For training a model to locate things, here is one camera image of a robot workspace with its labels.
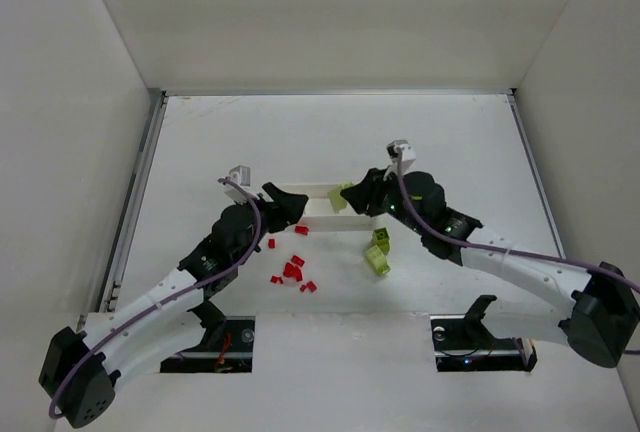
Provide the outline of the pale green duplo brick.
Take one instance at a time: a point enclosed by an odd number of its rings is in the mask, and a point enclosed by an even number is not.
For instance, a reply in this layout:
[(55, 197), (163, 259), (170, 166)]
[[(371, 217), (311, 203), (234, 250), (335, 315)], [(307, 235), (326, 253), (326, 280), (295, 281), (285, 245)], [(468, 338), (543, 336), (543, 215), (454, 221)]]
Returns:
[(390, 272), (391, 267), (389, 266), (386, 255), (377, 245), (367, 249), (364, 257), (365, 261), (376, 275), (384, 276)]

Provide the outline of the red curved lego piece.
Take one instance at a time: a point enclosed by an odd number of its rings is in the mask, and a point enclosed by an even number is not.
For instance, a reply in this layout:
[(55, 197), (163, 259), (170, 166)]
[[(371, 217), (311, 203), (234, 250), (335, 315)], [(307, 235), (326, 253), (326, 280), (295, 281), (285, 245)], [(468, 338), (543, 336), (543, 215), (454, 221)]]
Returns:
[(291, 262), (298, 267), (303, 267), (305, 264), (305, 260), (299, 257), (298, 255), (293, 255), (291, 257)]

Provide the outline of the red lego slope piece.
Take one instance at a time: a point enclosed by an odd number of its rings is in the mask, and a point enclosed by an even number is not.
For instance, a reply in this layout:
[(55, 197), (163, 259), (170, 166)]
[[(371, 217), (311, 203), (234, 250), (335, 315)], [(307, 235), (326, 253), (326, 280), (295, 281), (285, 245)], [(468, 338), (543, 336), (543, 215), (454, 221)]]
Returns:
[(304, 279), (302, 269), (291, 262), (285, 264), (282, 277), (285, 283), (298, 283)]

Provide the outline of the light green duplo brick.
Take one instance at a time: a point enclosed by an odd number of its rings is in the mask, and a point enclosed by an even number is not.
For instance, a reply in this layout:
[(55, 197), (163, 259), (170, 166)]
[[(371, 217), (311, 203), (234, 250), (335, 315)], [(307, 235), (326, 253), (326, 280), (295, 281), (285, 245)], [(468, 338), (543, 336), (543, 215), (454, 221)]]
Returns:
[(352, 182), (338, 184), (327, 193), (327, 198), (335, 214), (341, 213), (349, 206), (348, 201), (342, 196), (342, 191), (352, 186)]

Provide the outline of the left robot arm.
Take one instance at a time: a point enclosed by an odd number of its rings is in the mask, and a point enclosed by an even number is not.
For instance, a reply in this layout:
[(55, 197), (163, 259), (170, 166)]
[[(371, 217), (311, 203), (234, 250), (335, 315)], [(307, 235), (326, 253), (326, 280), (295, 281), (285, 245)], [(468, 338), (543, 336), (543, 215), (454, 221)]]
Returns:
[(233, 202), (211, 231), (160, 282), (95, 326), (64, 327), (51, 338), (38, 382), (51, 419), (90, 424), (131, 378), (197, 345), (226, 318), (211, 298), (238, 275), (267, 234), (298, 224), (309, 198), (271, 182), (253, 195), (222, 179)]

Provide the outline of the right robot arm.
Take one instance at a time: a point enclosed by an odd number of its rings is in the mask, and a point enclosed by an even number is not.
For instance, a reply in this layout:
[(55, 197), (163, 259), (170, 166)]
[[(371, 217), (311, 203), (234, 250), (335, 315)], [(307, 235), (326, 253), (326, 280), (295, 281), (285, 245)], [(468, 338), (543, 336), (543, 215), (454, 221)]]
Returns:
[(443, 188), (426, 172), (398, 178), (371, 169), (340, 195), (359, 215), (395, 218), (418, 234), (435, 257), (539, 298), (539, 303), (526, 305), (495, 294), (479, 296), (458, 318), (454, 337), (436, 341), (438, 351), (490, 350), (534, 339), (564, 345), (604, 368), (616, 367), (624, 355), (639, 324), (639, 304), (617, 267), (520, 255), (503, 235), (449, 207)]

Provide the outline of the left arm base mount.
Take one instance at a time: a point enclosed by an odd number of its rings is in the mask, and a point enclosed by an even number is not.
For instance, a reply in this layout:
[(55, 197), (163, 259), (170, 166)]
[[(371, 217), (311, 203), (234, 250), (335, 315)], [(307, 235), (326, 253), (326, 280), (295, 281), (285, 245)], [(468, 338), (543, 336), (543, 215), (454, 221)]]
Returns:
[(213, 303), (195, 309), (203, 330), (200, 342), (160, 364), (163, 374), (244, 374), (253, 368), (255, 316), (226, 316)]

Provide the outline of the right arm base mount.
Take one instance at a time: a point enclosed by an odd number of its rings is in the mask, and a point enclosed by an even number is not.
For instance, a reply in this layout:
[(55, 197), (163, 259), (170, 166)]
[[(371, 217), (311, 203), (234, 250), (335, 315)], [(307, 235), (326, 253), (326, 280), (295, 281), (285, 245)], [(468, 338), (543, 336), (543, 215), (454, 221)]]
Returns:
[(464, 314), (430, 317), (439, 373), (533, 371), (538, 356), (532, 341), (496, 338), (482, 323), (487, 309), (496, 301), (494, 295), (481, 295)]

